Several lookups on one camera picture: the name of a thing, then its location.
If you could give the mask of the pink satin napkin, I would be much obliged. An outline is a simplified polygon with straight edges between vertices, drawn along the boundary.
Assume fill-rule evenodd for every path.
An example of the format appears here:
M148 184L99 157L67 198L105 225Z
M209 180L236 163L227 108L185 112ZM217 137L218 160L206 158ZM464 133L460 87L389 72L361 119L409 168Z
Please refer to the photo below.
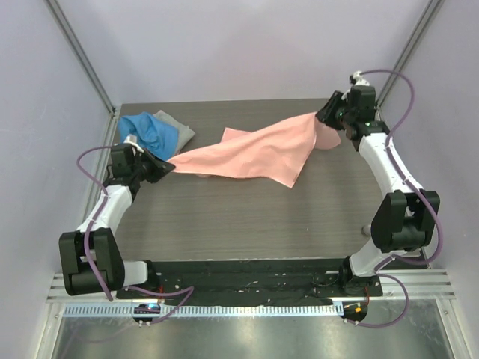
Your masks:
M331 150L340 143L336 130L308 113L254 132L225 128L219 143L177 154L169 162L179 174L261 177L292 188L314 150Z

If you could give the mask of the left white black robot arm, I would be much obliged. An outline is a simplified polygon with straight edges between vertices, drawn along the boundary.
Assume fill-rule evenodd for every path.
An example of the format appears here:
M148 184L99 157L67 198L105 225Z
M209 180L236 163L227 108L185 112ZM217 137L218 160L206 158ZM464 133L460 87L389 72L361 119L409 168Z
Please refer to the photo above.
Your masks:
M131 143L101 148L110 150L111 159L102 182L77 159L80 171L100 187L101 195L85 221L59 238L64 288L71 296L104 292L112 300L114 291L133 287L142 298L152 298L160 287L152 262L123 260L115 233L141 184L157 183L175 166Z

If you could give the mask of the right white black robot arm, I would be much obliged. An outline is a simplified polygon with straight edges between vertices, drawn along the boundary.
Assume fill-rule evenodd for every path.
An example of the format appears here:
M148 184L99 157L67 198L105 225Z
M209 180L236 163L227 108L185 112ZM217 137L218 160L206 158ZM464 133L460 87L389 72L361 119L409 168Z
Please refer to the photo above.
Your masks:
M392 260L420 265L406 254L430 244L439 229L440 199L414 179L398 156L392 131L376 118L376 90L371 85L353 85L348 92L334 91L317 112L319 122L344 131L355 150L367 162L383 199L370 224L370 238L340 267L339 289L355 295Z

